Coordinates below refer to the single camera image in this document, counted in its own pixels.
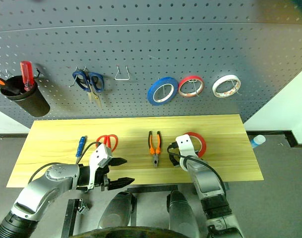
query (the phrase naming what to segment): red tape roll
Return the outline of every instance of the red tape roll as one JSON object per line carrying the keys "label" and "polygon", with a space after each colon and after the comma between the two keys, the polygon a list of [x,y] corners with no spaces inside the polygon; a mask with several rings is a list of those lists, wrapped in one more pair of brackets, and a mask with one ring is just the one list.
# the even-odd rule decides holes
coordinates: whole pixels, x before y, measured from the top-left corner
{"label": "red tape roll", "polygon": [[[192,93],[183,93],[181,91],[181,87],[191,81],[191,80],[196,80],[196,81],[199,81],[200,82],[200,86],[199,88],[196,89],[196,91],[192,92]],[[199,76],[196,76],[196,75],[192,75],[192,76],[188,76],[186,78],[184,78],[180,83],[179,83],[179,94],[182,95],[183,97],[186,97],[186,98],[190,98],[190,97],[193,97],[193,96],[196,96],[197,94],[201,93],[201,91],[204,89],[204,81],[202,80],[201,77]]]}
{"label": "red tape roll", "polygon": [[195,132],[186,132],[185,134],[189,135],[190,137],[194,137],[196,138],[199,142],[200,142],[200,150],[198,151],[198,157],[202,157],[205,152],[206,152],[206,141],[205,139],[198,133],[195,133]]}

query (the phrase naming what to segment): white tape roll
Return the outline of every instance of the white tape roll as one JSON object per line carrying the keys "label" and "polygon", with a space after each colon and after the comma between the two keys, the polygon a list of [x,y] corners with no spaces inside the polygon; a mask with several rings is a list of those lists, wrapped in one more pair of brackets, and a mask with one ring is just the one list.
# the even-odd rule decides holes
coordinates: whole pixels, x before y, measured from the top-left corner
{"label": "white tape roll", "polygon": [[[216,89],[218,88],[218,86],[220,84],[226,82],[226,81],[230,81],[232,83],[233,83],[233,81],[235,81],[236,84],[233,83],[235,86],[232,89],[230,89],[229,91],[227,91],[227,92],[217,93]],[[228,96],[233,95],[235,92],[237,92],[239,90],[240,86],[241,86],[241,82],[240,82],[240,80],[238,79],[237,76],[235,76],[235,75],[226,75],[226,76],[221,77],[220,79],[218,79],[214,83],[214,85],[212,86],[212,91],[213,91],[213,93],[214,93],[214,95],[216,97],[218,97],[218,98],[226,98]]]}

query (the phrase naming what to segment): tape roll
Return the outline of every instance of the tape roll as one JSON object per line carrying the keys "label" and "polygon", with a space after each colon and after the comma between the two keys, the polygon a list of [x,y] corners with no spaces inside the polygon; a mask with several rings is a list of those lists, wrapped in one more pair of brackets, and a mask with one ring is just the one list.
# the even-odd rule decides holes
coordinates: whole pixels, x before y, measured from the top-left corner
{"label": "tape roll", "polygon": [[[181,87],[187,83],[187,82],[193,82],[194,83],[194,80],[196,81],[199,81],[200,82],[200,86],[198,88],[195,88],[195,91],[192,92],[192,93],[183,93],[181,91]],[[198,95],[199,93],[201,93],[201,91],[204,89],[204,81],[202,80],[201,77],[199,76],[196,76],[196,75],[192,75],[192,76],[188,76],[186,78],[184,78],[180,83],[179,83],[179,94],[182,95],[183,97],[186,97],[186,98],[190,98],[190,97],[193,97],[193,96],[196,96]]]}
{"label": "tape roll", "polygon": [[[164,87],[166,85],[171,86],[171,90],[169,91],[168,95],[165,96],[162,99],[155,99],[155,93],[157,90],[159,90],[161,87]],[[149,91],[147,92],[147,100],[150,102],[150,104],[154,106],[163,105],[165,103],[168,103],[177,93],[179,83],[171,77],[165,77],[157,80],[152,87],[150,87]]]}
{"label": "tape roll", "polygon": [[199,158],[202,157],[205,154],[206,148],[207,148],[205,139],[200,134],[195,133],[195,132],[190,131],[190,132],[186,132],[185,134],[187,134],[190,137],[195,138],[199,141],[200,150],[198,151],[198,157]]}
{"label": "tape roll", "polygon": [[[231,81],[232,83],[233,83],[233,81],[235,81],[236,84],[232,89],[230,89],[227,92],[217,93],[216,89],[218,88],[218,86],[221,85],[224,82],[227,82],[227,81]],[[235,75],[226,75],[226,76],[221,77],[220,79],[218,79],[214,83],[214,85],[212,86],[212,91],[213,91],[214,95],[217,98],[226,98],[226,97],[229,97],[229,96],[233,95],[235,92],[237,92],[239,90],[240,86],[241,86],[241,82],[240,82],[240,80],[238,79],[237,76],[235,76]]]}

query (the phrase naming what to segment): black cup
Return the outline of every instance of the black cup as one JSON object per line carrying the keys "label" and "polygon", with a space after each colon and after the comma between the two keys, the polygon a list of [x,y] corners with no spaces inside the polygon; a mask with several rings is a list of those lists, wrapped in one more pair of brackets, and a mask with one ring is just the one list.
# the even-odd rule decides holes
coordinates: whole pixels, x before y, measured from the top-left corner
{"label": "black cup", "polygon": [[24,90],[24,83],[22,76],[14,76],[9,78],[6,83],[19,88],[22,94],[15,95],[4,89],[0,89],[1,93],[10,100],[17,103],[21,108],[27,111],[34,117],[42,117],[50,111],[50,105],[46,102],[45,98],[41,94],[37,87],[37,83],[33,85],[31,90]]}

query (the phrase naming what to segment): gray pegboard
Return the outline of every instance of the gray pegboard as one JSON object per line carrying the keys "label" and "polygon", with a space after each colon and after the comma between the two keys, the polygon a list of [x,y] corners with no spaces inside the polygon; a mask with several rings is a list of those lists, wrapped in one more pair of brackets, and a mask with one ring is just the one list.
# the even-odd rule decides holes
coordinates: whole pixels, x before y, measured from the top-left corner
{"label": "gray pegboard", "polygon": [[[81,3],[0,1],[0,70],[20,74],[20,61],[30,60],[44,74],[38,84],[51,111],[37,119],[240,113],[246,121],[302,70],[302,4]],[[123,77],[128,66],[130,81],[113,79],[117,64]],[[68,87],[76,65],[105,77],[102,110],[77,85]],[[199,97],[177,94],[158,107],[146,100],[159,77],[192,74],[205,81]],[[212,85],[227,74],[239,77],[241,95],[216,98]],[[35,120],[1,94],[0,111],[26,126]]]}

